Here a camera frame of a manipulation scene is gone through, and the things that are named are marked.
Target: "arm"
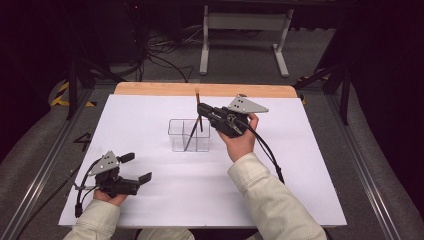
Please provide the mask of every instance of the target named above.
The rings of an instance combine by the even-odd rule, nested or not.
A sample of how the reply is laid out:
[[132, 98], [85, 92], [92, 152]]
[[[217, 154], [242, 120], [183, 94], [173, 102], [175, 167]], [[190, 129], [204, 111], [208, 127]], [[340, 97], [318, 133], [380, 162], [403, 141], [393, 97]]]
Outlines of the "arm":
[[126, 198], [127, 195], [110, 198], [107, 194], [96, 190], [94, 199], [64, 239], [110, 239], [119, 220], [119, 206]]
[[[258, 117], [250, 114], [249, 118], [249, 125], [256, 130]], [[219, 135], [234, 162], [228, 174], [243, 194], [264, 239], [326, 239], [324, 230], [303, 205], [253, 153], [253, 133], [246, 131], [237, 138]]]

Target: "metal rail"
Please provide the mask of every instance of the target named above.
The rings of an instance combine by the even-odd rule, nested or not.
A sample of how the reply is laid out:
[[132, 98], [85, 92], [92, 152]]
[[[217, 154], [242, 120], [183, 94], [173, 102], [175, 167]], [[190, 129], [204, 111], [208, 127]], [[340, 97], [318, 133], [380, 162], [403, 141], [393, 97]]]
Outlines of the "metal rail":
[[386, 208], [386, 205], [381, 198], [380, 192], [378, 191], [378, 188], [375, 185], [370, 172], [368, 171], [368, 167], [361, 155], [361, 152], [359, 151], [356, 140], [354, 139], [349, 126], [345, 125], [340, 117], [339, 105], [337, 103], [336, 97], [334, 95], [326, 95], [326, 98], [328, 104], [330, 105], [331, 111], [337, 120], [339, 129], [349, 145], [352, 153], [353, 165], [355, 166], [355, 170], [358, 173], [362, 186], [365, 189], [365, 192], [368, 196], [372, 208], [374, 209], [375, 215], [377, 216], [377, 220], [380, 223], [381, 229], [383, 230], [386, 239], [401, 239]]
[[[81, 90], [81, 95], [79, 97], [78, 106], [84, 106], [88, 101], [92, 89], [83, 89]], [[34, 207], [38, 197], [41, 194], [50, 174], [56, 165], [57, 160], [59, 159], [60, 152], [67, 140], [73, 126], [75, 125], [76, 120], [81, 114], [83, 107], [79, 107], [73, 117], [65, 122], [62, 129], [60, 130], [59, 136], [57, 137], [53, 147], [51, 148], [49, 154], [44, 160], [43, 165], [38, 171], [36, 177], [31, 183], [27, 193], [22, 199], [21, 204], [16, 210], [12, 220], [9, 222], [9, 225], [6, 228], [6, 231], [3, 233], [2, 240], [14, 240], [17, 238], [17, 235], [21, 231], [23, 225], [25, 224], [26, 219], [31, 213], [32, 208]]]

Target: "wire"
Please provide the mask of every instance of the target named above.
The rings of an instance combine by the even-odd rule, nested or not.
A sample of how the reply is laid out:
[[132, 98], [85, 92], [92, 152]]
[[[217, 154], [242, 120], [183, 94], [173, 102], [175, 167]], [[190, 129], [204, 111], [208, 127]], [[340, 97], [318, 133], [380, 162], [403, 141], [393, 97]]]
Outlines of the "wire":
[[[157, 62], [153, 61], [152, 59], [149, 59], [149, 60], [150, 60], [150, 62], [152, 62], [153, 64], [156, 64], [156, 65], [161, 66], [161, 67], [164, 67], [164, 68], [175, 68], [175, 67], [164, 66], [164, 65], [162, 65], [162, 64], [160, 64], [160, 63], [157, 63]], [[190, 70], [190, 73], [189, 73], [188, 77], [186, 77], [187, 79], [190, 79], [190, 76], [191, 76], [191, 74], [192, 74], [192, 72], [193, 72], [194, 66], [193, 66], [193, 65], [190, 65], [190, 66], [176, 67], [176, 68], [178, 68], [178, 69], [180, 69], [180, 70], [181, 70], [181, 69], [184, 69], [184, 68], [191, 68], [191, 70]]]
[[[130, 68], [124, 70], [124, 71], [121, 71], [121, 72], [111, 72], [111, 73], [114, 74], [114, 75], [116, 75], [116, 76], [118, 76], [118, 77], [127, 76], [127, 75], [129, 75], [129, 74], [137, 71], [137, 69], [140, 67], [140, 65], [141, 65], [141, 62], [137, 62], [134, 66], [132, 66], [132, 67], [130, 67]], [[100, 73], [91, 72], [91, 74], [95, 78], [97, 78], [97, 79], [101, 79], [101, 80], [109, 79], [109, 77], [107, 77], [107, 76], [105, 76], [103, 74], [100, 74]]]
[[137, 71], [135, 72], [135, 79], [134, 79], [135, 82], [141, 82], [143, 80], [144, 62], [141, 64], [141, 66], [138, 66], [138, 72], [139, 72], [138, 76], [137, 76]]
[[201, 43], [201, 41], [193, 40], [193, 38], [202, 30], [203, 30], [203, 27], [200, 26], [199, 29], [197, 29], [194, 33], [192, 33], [188, 38], [184, 39], [181, 43], [177, 43], [175, 41], [167, 41], [166, 38], [160, 35], [152, 36], [148, 40], [147, 47], [151, 52], [155, 54], [160, 54], [160, 53], [168, 54], [177, 50], [180, 47], [187, 46], [193, 42]]
[[280, 168], [280, 166], [278, 166], [277, 160], [275, 159], [275, 156], [272, 153], [271, 149], [269, 148], [268, 144], [266, 144], [266, 142], [262, 139], [262, 137], [259, 136], [259, 134], [249, 124], [246, 124], [246, 123], [240, 121], [239, 119], [236, 119], [236, 122], [240, 123], [241, 125], [245, 126], [247, 129], [249, 129], [253, 133], [253, 135], [255, 135], [258, 142], [263, 144], [263, 146], [262, 146], [262, 144], [260, 144], [262, 149], [264, 150], [264, 152], [268, 156], [268, 158], [271, 160], [271, 162], [274, 164], [278, 178], [280, 179], [280, 181], [282, 183], [284, 183], [284, 178], [283, 178], [283, 174], [281, 173], [281, 168]]
[[233, 30], [232, 32], [236, 33], [237, 35], [241, 35], [246, 38], [255, 38], [257, 37], [262, 31], [259, 30]]
[[79, 189], [78, 189], [78, 196], [77, 196], [77, 203], [75, 204], [75, 217], [80, 217], [81, 216], [81, 214], [82, 214], [82, 203], [83, 203], [83, 201], [84, 201], [84, 198], [85, 198], [85, 196], [84, 196], [84, 198], [83, 198], [83, 200], [82, 201], [80, 201], [80, 199], [81, 199], [81, 193], [82, 193], [82, 190], [84, 189], [84, 184], [85, 184], [85, 181], [87, 181], [87, 177], [88, 177], [88, 173], [91, 171], [91, 169], [94, 167], [94, 165], [96, 165], [99, 161], [100, 161], [101, 159], [98, 159], [98, 160], [96, 160], [96, 161], [94, 161], [92, 164], [91, 164], [91, 166], [88, 168], [88, 170], [87, 170], [87, 172], [85, 173], [85, 175], [84, 175], [84, 178], [83, 178], [83, 180], [82, 180], [82, 182], [81, 182], [81, 186], [79, 187]]
[[174, 67], [178, 72], [180, 72], [180, 74], [183, 76], [183, 78], [184, 78], [184, 81], [186, 82], [186, 83], [188, 83], [188, 79], [186, 78], [186, 76], [184, 75], [184, 73], [181, 71], [181, 69], [179, 69], [177, 66], [175, 66], [174, 64], [172, 64], [171, 62], [169, 62], [169, 61], [167, 61], [167, 60], [165, 60], [165, 59], [163, 59], [163, 58], [160, 58], [160, 57], [158, 57], [158, 56], [154, 56], [154, 55], [150, 55], [150, 57], [153, 57], [153, 58], [157, 58], [157, 59], [159, 59], [159, 60], [162, 60], [162, 61], [164, 61], [164, 62], [166, 62], [166, 63], [168, 63], [169, 65], [171, 65], [172, 67]]
[[26, 220], [25, 224], [19, 231], [18, 236], [16, 237], [17, 240], [21, 237], [22, 233], [24, 233], [25, 229], [28, 227], [31, 221], [37, 216], [37, 214], [53, 199], [54, 196], [56, 196], [56, 194], [66, 185], [66, 183], [68, 183], [69, 179], [71, 179], [75, 175], [75, 173], [79, 171], [79, 169], [81, 168], [81, 164], [82, 163], [80, 163], [75, 168], [75, 170], [72, 171], [71, 175], [69, 175], [68, 178], [65, 181], [63, 181], [63, 183], [47, 198], [47, 200], [44, 201], [44, 203], [41, 204], [40, 207], [38, 207], [38, 209], [32, 214], [32, 216]]
[[117, 75], [115, 75], [115, 74], [113, 74], [112, 72], [110, 72], [109, 70], [106, 70], [106, 69], [104, 69], [104, 68], [102, 68], [101, 66], [99, 66], [99, 65], [97, 65], [96, 63], [94, 63], [94, 62], [91, 62], [91, 61], [89, 61], [88, 59], [85, 59], [85, 58], [80, 58], [80, 60], [81, 60], [81, 62], [83, 63], [83, 64], [85, 64], [86, 66], [89, 66], [89, 67], [91, 67], [91, 68], [94, 68], [94, 69], [97, 69], [97, 70], [99, 70], [99, 71], [102, 71], [102, 72], [104, 72], [104, 74], [107, 76], [107, 77], [109, 77], [110, 79], [112, 79], [112, 80], [114, 80], [115, 82], [126, 82], [127, 80], [125, 80], [125, 79], [123, 79], [123, 78], [121, 78], [121, 77], [119, 77], [119, 76], [117, 76]]
[[88, 190], [88, 192], [86, 192], [85, 194], [84, 194], [84, 197], [82, 198], [82, 203], [84, 202], [84, 199], [85, 199], [85, 197], [87, 197], [87, 195], [89, 194], [89, 193], [91, 193], [94, 189], [96, 189], [97, 188], [97, 186], [94, 186], [94, 187], [92, 187], [90, 190]]

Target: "stick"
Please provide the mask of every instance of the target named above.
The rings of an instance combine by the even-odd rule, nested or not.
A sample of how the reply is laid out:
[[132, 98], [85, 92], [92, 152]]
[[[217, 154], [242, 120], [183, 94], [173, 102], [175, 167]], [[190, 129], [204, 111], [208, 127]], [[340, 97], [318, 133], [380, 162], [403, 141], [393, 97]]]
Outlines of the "stick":
[[[197, 105], [199, 105], [200, 104], [199, 88], [195, 88], [194, 90], [196, 91]], [[197, 118], [197, 121], [200, 121], [200, 131], [203, 132], [202, 116], [199, 115], [199, 117]]]
[[186, 145], [186, 147], [184, 148], [184, 152], [185, 152], [185, 151], [187, 151], [187, 149], [188, 149], [188, 145], [190, 145], [190, 141], [191, 141], [191, 139], [193, 138], [194, 131], [196, 131], [197, 123], [198, 123], [198, 122], [199, 122], [199, 118], [198, 118], [198, 119], [196, 119], [196, 122], [194, 123], [193, 130], [191, 130], [190, 138], [188, 139], [187, 145]]

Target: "white paper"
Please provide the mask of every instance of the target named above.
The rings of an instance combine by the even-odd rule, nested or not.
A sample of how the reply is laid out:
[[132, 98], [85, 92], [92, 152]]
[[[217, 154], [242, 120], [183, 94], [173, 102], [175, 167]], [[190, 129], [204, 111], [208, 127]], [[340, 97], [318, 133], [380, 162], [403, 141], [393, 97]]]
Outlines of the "white paper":
[[[201, 97], [213, 107], [233, 97]], [[297, 98], [249, 98], [269, 109], [259, 113], [258, 134], [271, 148], [287, 187], [320, 224], [346, 225], [333, 184], [302, 103]], [[196, 118], [195, 97], [110, 95], [76, 178], [79, 184], [93, 161], [107, 151], [129, 152], [135, 159], [121, 164], [120, 176], [137, 179], [152, 172], [136, 196], [121, 206], [120, 227], [253, 227], [242, 195], [227, 175], [232, 162], [225, 144], [211, 129], [208, 152], [173, 152], [170, 119]], [[259, 159], [275, 173], [259, 144]], [[87, 180], [94, 185], [94, 177]], [[59, 224], [76, 222], [77, 191], [72, 189]], [[88, 195], [84, 209], [92, 199]]]

